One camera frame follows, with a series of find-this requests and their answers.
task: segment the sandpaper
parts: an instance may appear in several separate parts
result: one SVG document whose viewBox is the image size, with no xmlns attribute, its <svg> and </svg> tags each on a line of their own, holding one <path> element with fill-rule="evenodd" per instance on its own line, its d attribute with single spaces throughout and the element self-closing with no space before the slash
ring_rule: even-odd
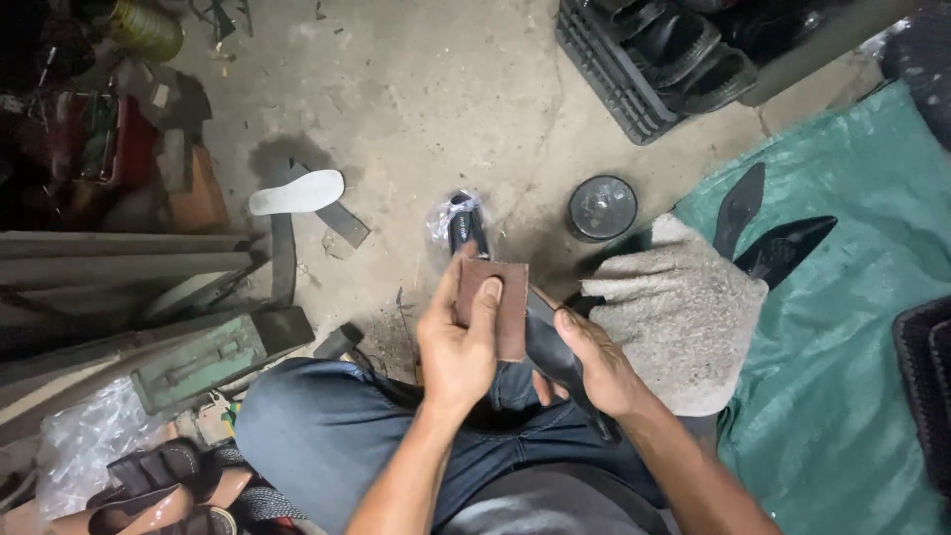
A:
<svg viewBox="0 0 951 535">
<path fill-rule="evenodd" d="M 456 319 L 469 326 L 473 298 L 489 277 L 502 280 L 502 301 L 495 317 L 495 341 L 498 360 L 519 362 L 525 357 L 525 304 L 528 299 L 527 264 L 503 264 L 467 258 L 462 261 Z"/>
</svg>

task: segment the person's left hand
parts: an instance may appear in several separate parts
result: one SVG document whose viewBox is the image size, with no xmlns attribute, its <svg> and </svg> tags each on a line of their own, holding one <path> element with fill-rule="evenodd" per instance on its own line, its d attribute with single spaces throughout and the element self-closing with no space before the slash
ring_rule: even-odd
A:
<svg viewBox="0 0 951 535">
<path fill-rule="evenodd" d="M 453 257 L 417 325 L 425 402 L 460 420 L 489 391 L 495 377 L 495 314 L 502 296 L 502 281 L 487 279 L 473 299 L 469 328 L 456 323 L 462 259 L 476 253 L 474 245 L 467 243 Z"/>
</svg>

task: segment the hand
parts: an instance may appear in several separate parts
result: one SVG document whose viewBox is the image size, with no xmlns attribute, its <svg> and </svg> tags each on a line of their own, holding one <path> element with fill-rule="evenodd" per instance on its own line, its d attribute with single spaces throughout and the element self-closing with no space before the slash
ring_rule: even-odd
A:
<svg viewBox="0 0 951 535">
<path fill-rule="evenodd" d="M 554 328 L 584 366 L 585 392 L 594 406 L 617 419 L 655 405 L 645 403 L 656 398 L 600 325 L 561 308 L 554 315 Z"/>
<path fill-rule="evenodd" d="M 453 257 L 417 325 L 425 402 L 460 422 L 489 391 L 496 366 L 495 314 L 502 281 L 486 279 L 473 299 L 469 328 L 456 324 L 462 259 L 475 253 L 475 242 L 470 242 Z"/>
</svg>

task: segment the white insole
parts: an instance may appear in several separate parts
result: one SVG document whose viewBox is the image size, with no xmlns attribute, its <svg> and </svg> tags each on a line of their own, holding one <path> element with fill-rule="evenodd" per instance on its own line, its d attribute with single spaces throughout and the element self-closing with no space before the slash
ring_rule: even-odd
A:
<svg viewBox="0 0 951 535">
<path fill-rule="evenodd" d="M 248 199 L 254 215 L 301 213 L 321 209 L 343 194 L 343 175 L 325 169 L 311 171 L 287 186 L 255 191 Z"/>
</svg>

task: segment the forearm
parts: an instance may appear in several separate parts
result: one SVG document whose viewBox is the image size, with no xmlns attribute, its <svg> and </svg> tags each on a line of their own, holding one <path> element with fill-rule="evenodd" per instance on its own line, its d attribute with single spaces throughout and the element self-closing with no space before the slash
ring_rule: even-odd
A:
<svg viewBox="0 0 951 535">
<path fill-rule="evenodd" d="M 653 395 L 619 419 L 685 535 L 782 535 L 722 463 Z"/>
<path fill-rule="evenodd" d="M 360 501 L 347 535 L 429 533 L 453 438 L 462 418 L 424 401 L 406 436 Z"/>
</svg>

